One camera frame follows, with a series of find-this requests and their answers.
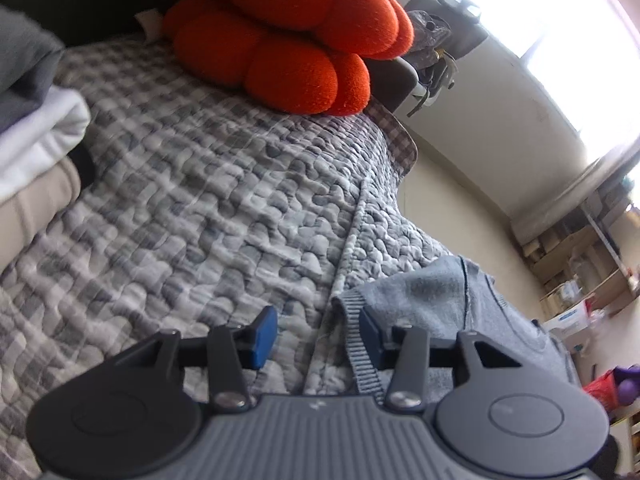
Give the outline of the stack of folded clothes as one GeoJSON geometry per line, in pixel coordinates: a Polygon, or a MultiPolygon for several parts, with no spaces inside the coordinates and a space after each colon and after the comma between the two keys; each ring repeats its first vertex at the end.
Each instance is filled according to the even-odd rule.
{"type": "Polygon", "coordinates": [[[1,9],[1,266],[6,268],[96,176],[81,145],[82,95],[54,84],[64,44],[1,9]]]}

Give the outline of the wooden desk shelf unit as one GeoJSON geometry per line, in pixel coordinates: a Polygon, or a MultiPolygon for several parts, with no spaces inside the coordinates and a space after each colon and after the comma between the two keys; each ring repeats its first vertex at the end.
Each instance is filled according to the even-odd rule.
{"type": "Polygon", "coordinates": [[[636,271],[623,263],[611,226],[630,205],[630,181],[602,185],[521,250],[546,291],[540,298],[545,321],[585,301],[589,312],[617,312],[639,295],[636,271]]]}

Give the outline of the grey checkered blanket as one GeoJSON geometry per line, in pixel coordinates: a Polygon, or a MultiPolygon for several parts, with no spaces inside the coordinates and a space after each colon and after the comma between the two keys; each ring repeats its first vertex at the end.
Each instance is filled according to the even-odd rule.
{"type": "Polygon", "coordinates": [[[403,179],[418,160],[416,142],[395,115],[375,96],[372,96],[363,114],[385,134],[390,160],[403,179]]]}

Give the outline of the right beige curtain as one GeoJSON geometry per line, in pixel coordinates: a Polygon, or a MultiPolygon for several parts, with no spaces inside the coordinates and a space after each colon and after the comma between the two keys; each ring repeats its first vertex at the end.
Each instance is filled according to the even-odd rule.
{"type": "Polygon", "coordinates": [[[628,148],[614,148],[590,164],[576,179],[552,192],[538,205],[511,221],[511,231],[524,246],[559,222],[600,188],[623,179],[639,162],[639,140],[628,148]]]}

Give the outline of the grey white quilted bedspread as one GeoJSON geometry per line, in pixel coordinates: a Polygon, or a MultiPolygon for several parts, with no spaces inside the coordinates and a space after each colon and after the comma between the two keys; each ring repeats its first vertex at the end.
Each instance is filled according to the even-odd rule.
{"type": "Polygon", "coordinates": [[[401,214],[378,126],[266,110],[132,39],[68,50],[56,80],[88,102],[96,180],[1,275],[2,477],[37,477],[39,398],[159,330],[203,336],[271,304],[250,392],[352,390],[332,298],[446,254],[401,214]]]}

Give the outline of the white blue cardboard box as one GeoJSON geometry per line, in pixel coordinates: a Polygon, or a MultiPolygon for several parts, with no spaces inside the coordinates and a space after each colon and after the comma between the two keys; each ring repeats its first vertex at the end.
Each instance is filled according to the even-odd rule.
{"type": "Polygon", "coordinates": [[[582,353],[592,339],[592,328],[586,300],[555,315],[542,324],[544,329],[559,339],[571,354],[582,353]]]}

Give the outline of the grey knitted cat sweater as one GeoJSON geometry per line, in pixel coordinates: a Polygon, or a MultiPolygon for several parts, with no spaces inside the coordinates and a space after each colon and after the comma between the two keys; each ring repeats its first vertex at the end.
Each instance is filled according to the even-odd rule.
{"type": "Polygon", "coordinates": [[[462,330],[476,330],[563,382],[580,385],[564,344],[512,307],[490,275],[460,256],[440,257],[423,269],[362,283],[344,290],[332,304],[346,318],[346,350],[358,392],[378,402],[390,374],[376,370],[364,350],[358,316],[365,307],[388,325],[407,321],[433,338],[454,339],[462,330]]]}

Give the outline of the orange pumpkin cushion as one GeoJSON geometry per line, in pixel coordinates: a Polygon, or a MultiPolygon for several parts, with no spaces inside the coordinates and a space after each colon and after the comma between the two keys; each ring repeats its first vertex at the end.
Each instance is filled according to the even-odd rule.
{"type": "Polygon", "coordinates": [[[162,33],[192,75],[294,115],[362,112],[367,61],[399,58],[414,40],[397,0],[179,0],[162,33]]]}

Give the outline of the grey backpack on chair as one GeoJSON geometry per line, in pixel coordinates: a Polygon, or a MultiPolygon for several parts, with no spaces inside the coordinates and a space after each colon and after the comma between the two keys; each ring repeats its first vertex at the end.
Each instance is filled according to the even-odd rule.
{"type": "Polygon", "coordinates": [[[437,49],[441,48],[451,36],[449,24],[436,15],[423,10],[408,12],[413,26],[413,43],[404,59],[415,69],[424,70],[433,66],[439,59],[437,49]]]}

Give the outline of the white office chair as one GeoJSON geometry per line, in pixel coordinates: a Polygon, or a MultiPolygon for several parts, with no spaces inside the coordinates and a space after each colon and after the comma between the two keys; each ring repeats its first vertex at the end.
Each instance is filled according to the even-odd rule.
{"type": "Polygon", "coordinates": [[[402,58],[416,71],[423,89],[414,95],[416,105],[407,114],[412,117],[454,88],[458,62],[488,38],[488,31],[471,0],[410,0],[405,11],[413,26],[413,44],[402,58]]]}

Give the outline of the red patterned basket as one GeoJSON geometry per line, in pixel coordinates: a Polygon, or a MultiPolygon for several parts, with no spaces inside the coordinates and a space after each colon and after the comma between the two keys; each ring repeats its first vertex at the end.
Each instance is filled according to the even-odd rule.
{"type": "Polygon", "coordinates": [[[582,388],[595,398],[608,414],[615,412],[620,407],[617,384],[612,370],[608,370],[582,388]]]}

